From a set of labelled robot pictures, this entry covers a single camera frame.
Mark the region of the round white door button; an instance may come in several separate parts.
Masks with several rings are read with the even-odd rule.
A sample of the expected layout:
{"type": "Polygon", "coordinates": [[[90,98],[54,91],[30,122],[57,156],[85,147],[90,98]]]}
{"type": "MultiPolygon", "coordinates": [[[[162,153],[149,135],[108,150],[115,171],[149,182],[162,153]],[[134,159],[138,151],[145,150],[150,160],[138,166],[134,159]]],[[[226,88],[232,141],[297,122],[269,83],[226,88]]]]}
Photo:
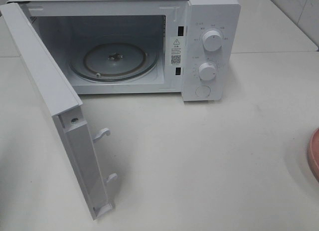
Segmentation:
{"type": "Polygon", "coordinates": [[[197,87],[195,94],[200,99],[207,99],[210,95],[211,89],[209,86],[201,85],[197,87]]]}

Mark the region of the white microwave knob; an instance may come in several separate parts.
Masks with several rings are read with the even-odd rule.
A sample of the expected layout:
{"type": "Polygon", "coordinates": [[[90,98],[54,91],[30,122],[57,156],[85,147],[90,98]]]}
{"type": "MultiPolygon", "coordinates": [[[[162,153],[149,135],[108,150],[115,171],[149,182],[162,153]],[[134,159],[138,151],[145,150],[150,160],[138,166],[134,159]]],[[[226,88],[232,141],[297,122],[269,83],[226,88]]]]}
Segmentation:
{"type": "Polygon", "coordinates": [[[206,51],[214,52],[222,46],[223,35],[217,29],[205,32],[202,36],[203,47],[206,51]]]}
{"type": "Polygon", "coordinates": [[[203,63],[198,68],[199,78],[203,81],[210,81],[216,77],[217,67],[214,63],[203,63]]]}

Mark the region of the pink round plate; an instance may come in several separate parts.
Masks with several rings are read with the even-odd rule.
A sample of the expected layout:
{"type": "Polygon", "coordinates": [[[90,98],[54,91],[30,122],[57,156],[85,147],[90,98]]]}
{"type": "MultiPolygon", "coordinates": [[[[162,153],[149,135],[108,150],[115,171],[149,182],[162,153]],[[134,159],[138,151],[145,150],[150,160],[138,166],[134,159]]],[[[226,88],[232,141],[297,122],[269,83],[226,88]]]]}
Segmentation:
{"type": "Polygon", "coordinates": [[[315,177],[319,180],[319,129],[316,129],[310,138],[309,147],[307,150],[307,159],[310,170],[315,177]]]}

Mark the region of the white microwave door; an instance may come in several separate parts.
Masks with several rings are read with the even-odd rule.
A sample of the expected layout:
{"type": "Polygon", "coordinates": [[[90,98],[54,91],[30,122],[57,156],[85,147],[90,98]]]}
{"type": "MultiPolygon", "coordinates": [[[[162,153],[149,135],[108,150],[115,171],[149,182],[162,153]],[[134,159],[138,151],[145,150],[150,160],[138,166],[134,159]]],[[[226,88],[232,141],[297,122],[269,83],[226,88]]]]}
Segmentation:
{"type": "Polygon", "coordinates": [[[102,176],[94,147],[111,132],[104,128],[91,136],[81,109],[83,102],[34,29],[27,7],[9,3],[1,5],[0,11],[30,81],[54,122],[92,219],[96,220],[113,208],[107,184],[118,175],[102,176]]]}

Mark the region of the glass microwave turntable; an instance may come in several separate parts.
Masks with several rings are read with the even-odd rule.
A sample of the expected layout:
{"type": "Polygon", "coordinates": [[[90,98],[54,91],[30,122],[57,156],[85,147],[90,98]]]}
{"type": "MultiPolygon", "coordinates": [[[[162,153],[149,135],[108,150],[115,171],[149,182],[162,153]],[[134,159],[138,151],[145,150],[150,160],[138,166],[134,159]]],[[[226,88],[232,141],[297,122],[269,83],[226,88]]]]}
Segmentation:
{"type": "Polygon", "coordinates": [[[117,82],[147,73],[158,58],[157,50],[140,44],[107,42],[77,50],[70,58],[70,67],[88,80],[117,82]]]}

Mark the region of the white microwave oven body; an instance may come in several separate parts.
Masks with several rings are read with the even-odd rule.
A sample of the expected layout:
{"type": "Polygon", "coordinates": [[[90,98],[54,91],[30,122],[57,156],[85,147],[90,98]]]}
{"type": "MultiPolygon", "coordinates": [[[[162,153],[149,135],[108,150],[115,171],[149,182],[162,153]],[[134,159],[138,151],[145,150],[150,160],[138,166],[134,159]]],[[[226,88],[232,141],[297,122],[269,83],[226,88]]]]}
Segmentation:
{"type": "Polygon", "coordinates": [[[219,100],[241,6],[237,0],[9,0],[25,5],[42,42],[77,93],[180,93],[184,101],[219,100]],[[222,46],[203,47],[205,32],[222,32],[222,46]],[[117,82],[92,81],[77,75],[70,58],[77,50],[107,42],[140,44],[159,52],[147,73],[117,82]],[[203,63],[214,63],[216,77],[199,78],[203,63]],[[195,91],[211,89],[207,99],[195,91]]]}

